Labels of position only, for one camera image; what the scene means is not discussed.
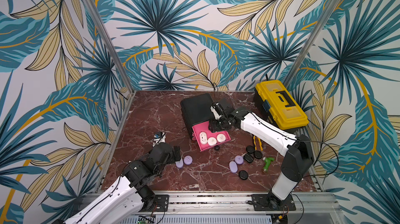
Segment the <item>white round earphone case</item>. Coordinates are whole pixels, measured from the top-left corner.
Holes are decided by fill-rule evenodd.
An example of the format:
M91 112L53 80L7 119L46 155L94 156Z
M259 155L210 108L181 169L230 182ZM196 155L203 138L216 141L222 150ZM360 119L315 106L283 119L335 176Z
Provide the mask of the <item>white round earphone case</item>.
M217 142L217 139L216 139L215 137L210 137L210 138L207 140L207 144L208 144L209 146L215 146L217 143L218 143L218 142Z
M223 133L220 133L216 137L218 143L222 143L226 141L226 136Z

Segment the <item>white oval earphone case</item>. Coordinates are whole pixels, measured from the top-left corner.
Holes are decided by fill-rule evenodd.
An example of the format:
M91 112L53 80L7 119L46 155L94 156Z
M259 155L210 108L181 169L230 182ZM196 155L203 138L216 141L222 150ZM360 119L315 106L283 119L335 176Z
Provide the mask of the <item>white oval earphone case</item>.
M207 145L208 144L208 136L206 132L201 132L199 135L200 138L200 143L202 145Z

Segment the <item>pink top drawer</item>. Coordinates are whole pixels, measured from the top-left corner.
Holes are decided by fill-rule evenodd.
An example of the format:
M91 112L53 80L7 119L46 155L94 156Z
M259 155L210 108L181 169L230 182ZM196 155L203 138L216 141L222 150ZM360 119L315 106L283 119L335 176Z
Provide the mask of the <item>pink top drawer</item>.
M194 125L192 130L192 138L197 141L201 152L231 141L227 131L211 132L209 121Z

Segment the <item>black pink drawer cabinet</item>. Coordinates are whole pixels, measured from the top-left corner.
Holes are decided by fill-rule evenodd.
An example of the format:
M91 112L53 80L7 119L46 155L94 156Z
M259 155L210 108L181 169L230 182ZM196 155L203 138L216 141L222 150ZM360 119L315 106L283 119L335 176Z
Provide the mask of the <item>black pink drawer cabinet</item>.
M193 126L214 119L210 109L213 102L209 93L195 95L180 102L182 117L190 140L193 138Z

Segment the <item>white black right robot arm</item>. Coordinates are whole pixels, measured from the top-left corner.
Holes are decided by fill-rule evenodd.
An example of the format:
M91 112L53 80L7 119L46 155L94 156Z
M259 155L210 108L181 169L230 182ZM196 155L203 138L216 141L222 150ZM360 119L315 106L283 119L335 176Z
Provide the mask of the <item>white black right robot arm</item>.
M314 163L309 138L281 130L244 107L234 109L226 100L213 102L210 110L214 115L210 120L212 131L236 127L260 138L283 156L281 173L268 197L271 203L286 200Z

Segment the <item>purple round earphone case left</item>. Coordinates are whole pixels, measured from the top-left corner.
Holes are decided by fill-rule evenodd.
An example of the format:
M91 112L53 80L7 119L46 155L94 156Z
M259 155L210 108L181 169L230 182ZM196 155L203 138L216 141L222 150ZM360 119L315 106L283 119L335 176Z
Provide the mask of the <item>purple round earphone case left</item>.
M191 165L193 163L193 158L190 155L184 157L183 162L185 165Z

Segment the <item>black round earphone case top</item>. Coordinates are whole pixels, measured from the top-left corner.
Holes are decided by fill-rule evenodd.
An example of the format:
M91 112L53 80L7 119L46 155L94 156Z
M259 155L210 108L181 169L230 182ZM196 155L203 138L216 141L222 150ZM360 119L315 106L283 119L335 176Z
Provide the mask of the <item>black round earphone case top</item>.
M254 154L254 152L255 152L255 147L252 146L252 145L248 145L248 146L246 147L246 152L249 153L249 154Z

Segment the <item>black round earphone case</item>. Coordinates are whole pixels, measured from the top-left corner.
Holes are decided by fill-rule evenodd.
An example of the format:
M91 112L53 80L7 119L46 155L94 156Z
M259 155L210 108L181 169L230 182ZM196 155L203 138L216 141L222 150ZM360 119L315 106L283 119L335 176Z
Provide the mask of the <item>black round earphone case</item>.
M252 145L248 145L248 146L246 147L246 152L249 153L249 154L254 154L254 152L255 152L255 147L252 146Z
M239 171L238 175L239 175L239 178L240 178L241 180L247 180L247 179L249 178L249 174L248 174L248 172L245 171L245 170Z
M261 151L256 150L256 151L254 151L253 154L254 154L254 157L256 159L262 159L263 158L263 153Z

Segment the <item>purple round earphone case right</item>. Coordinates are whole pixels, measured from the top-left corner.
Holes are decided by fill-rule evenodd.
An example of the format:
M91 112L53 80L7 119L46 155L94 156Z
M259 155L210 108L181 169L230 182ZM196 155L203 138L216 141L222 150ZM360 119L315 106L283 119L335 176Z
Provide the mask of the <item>purple round earphone case right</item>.
M234 161L235 161L235 163L236 163L237 165L241 165L241 164L244 163L244 159L243 159L243 157L242 157L241 155L237 155L237 156L234 158Z

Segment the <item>black round earphone case middle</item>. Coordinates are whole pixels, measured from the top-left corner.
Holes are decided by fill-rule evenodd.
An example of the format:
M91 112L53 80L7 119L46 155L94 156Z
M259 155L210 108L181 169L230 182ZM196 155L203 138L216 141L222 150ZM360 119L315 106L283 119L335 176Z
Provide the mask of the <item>black round earphone case middle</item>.
M256 150L256 151L254 151L253 154L254 154L254 157L256 159L262 159L263 158L263 153L261 151Z

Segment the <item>purple oval earphone case right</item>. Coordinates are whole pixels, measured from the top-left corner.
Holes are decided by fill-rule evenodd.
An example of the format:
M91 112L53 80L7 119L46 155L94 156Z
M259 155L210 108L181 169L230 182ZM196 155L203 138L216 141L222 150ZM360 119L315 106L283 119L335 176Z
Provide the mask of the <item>purple oval earphone case right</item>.
M238 171L238 165L237 165L237 163L236 163L235 161L231 161L231 162L229 163L229 169L230 169L230 172L231 172L231 173L236 174L237 171Z

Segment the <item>green plastic bottle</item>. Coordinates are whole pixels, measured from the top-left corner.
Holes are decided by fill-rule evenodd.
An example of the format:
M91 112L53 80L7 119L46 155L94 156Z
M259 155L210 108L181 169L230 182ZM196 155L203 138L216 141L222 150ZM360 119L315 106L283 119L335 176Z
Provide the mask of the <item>green plastic bottle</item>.
M275 159L273 157L264 157L262 160L265 163L262 170L264 173L267 173L269 170L269 166L273 161L275 161Z

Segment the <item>yellow handled pliers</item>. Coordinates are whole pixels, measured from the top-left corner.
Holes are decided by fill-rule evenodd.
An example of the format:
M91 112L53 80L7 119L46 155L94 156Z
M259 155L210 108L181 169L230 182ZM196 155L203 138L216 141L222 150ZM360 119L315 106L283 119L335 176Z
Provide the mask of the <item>yellow handled pliers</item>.
M254 146L255 151L263 151L264 150L261 139L255 135L253 136L253 146Z

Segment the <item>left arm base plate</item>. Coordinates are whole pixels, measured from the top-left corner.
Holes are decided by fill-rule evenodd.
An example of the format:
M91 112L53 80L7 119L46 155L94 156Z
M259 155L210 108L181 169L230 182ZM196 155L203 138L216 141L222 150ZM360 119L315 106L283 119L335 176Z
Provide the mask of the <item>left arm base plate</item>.
M165 212L168 210L170 195L161 194L155 195L144 201L144 205L140 213L144 212Z

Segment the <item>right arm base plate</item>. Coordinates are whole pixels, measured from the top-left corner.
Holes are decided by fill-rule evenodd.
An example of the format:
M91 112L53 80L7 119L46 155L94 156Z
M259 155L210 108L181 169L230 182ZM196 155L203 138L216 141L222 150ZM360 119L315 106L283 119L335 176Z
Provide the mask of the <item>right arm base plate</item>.
M279 200L270 194L252 194L248 201L255 211L294 211L296 206L291 194L285 200Z

